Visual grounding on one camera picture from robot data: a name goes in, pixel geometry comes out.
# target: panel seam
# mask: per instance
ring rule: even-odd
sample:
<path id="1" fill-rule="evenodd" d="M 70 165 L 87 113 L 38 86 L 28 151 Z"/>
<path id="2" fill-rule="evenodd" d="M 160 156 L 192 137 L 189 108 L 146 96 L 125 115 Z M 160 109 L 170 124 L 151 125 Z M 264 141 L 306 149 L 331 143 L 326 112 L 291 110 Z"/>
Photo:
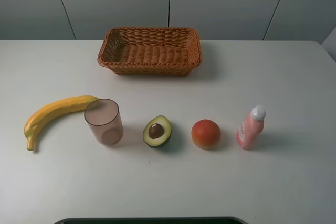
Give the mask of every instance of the panel seam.
<path id="1" fill-rule="evenodd" d="M 72 24 L 71 24 L 70 19 L 69 19 L 69 15 L 68 15 L 68 13 L 67 13 L 67 10 L 65 9 L 65 5 L 64 5 L 64 3 L 63 3 L 63 0 L 61 0 L 61 3 L 62 3 L 62 6 L 63 6 L 63 9 L 64 9 L 64 11 L 65 11 L 65 14 L 67 15 L 68 22 L 69 22 L 69 25 L 70 25 L 72 34 L 73 34 L 75 40 L 77 40 L 76 35 L 75 35 L 75 32 L 73 31 L 74 29 L 73 29 Z"/>
<path id="2" fill-rule="evenodd" d="M 170 27 L 170 0 L 168 0 L 168 27 Z"/>
<path id="3" fill-rule="evenodd" d="M 271 26 L 271 23 L 272 23 L 272 21 L 273 21 L 273 18 L 274 18 L 275 12 L 277 11 L 277 8 L 278 8 L 278 6 L 279 6 L 279 3 L 280 3 L 280 0 L 278 1 L 277 5 L 276 5 L 276 7 L 275 7 L 275 9 L 274 9 L 272 18 L 271 18 L 271 20 L 269 21 L 268 27 L 267 27 L 267 29 L 266 29 L 265 35 L 264 35 L 264 37 L 263 37 L 262 40 L 265 40 L 265 38 L 266 38 L 266 35 L 267 35 L 267 33 L 268 33 L 269 27 Z"/>

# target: white wall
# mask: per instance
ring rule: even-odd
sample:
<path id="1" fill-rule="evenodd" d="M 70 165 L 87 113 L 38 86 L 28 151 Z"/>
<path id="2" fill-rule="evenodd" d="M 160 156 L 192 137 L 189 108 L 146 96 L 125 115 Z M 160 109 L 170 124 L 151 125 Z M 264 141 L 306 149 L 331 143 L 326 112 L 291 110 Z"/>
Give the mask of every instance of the white wall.
<path id="1" fill-rule="evenodd" d="M 336 27 L 322 43 L 322 47 L 324 47 L 330 56 L 336 61 Z"/>

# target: toy banana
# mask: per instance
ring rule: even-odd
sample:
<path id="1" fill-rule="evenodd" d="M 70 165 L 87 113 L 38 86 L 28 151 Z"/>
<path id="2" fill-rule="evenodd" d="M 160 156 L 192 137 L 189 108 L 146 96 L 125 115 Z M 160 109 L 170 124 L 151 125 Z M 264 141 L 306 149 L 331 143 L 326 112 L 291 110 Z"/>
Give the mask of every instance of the toy banana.
<path id="1" fill-rule="evenodd" d="M 49 122 L 62 115 L 85 110 L 91 102 L 97 99 L 91 95 L 82 95 L 53 102 L 36 111 L 28 119 L 24 128 L 24 134 L 28 141 L 27 149 L 34 150 L 36 137 Z"/>

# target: avocado flesh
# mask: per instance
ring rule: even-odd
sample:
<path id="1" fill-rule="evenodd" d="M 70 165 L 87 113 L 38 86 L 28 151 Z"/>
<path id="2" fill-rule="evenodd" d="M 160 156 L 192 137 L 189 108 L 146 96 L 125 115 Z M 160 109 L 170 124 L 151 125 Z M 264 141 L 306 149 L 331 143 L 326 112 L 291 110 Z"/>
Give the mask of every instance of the avocado flesh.
<path id="1" fill-rule="evenodd" d="M 162 136 L 153 139 L 149 137 L 148 132 L 149 128 L 155 123 L 160 124 L 163 127 L 164 131 Z M 149 147 L 158 148 L 165 145 L 168 142 L 171 134 L 172 134 L 172 125 L 170 124 L 170 122 L 166 117 L 159 115 L 146 125 L 142 137 Z"/>

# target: avocado skin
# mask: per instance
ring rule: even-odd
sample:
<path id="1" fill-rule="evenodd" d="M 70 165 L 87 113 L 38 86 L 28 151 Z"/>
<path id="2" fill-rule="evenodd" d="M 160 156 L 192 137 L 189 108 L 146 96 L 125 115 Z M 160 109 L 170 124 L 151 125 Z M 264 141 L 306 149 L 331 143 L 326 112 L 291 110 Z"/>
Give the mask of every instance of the avocado skin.
<path id="1" fill-rule="evenodd" d="M 146 143 L 146 141 L 144 140 L 144 142 L 146 143 L 146 145 L 148 145 L 150 148 L 153 148 L 153 149 L 156 149 L 156 148 L 160 148 L 160 147 L 163 147 L 166 145 L 166 143 L 168 143 L 170 137 L 171 137 L 172 133 L 170 133 L 169 137 L 167 138 L 166 141 L 164 141 L 162 144 L 158 145 L 158 146 L 152 146 L 152 145 L 149 145 L 148 143 Z"/>

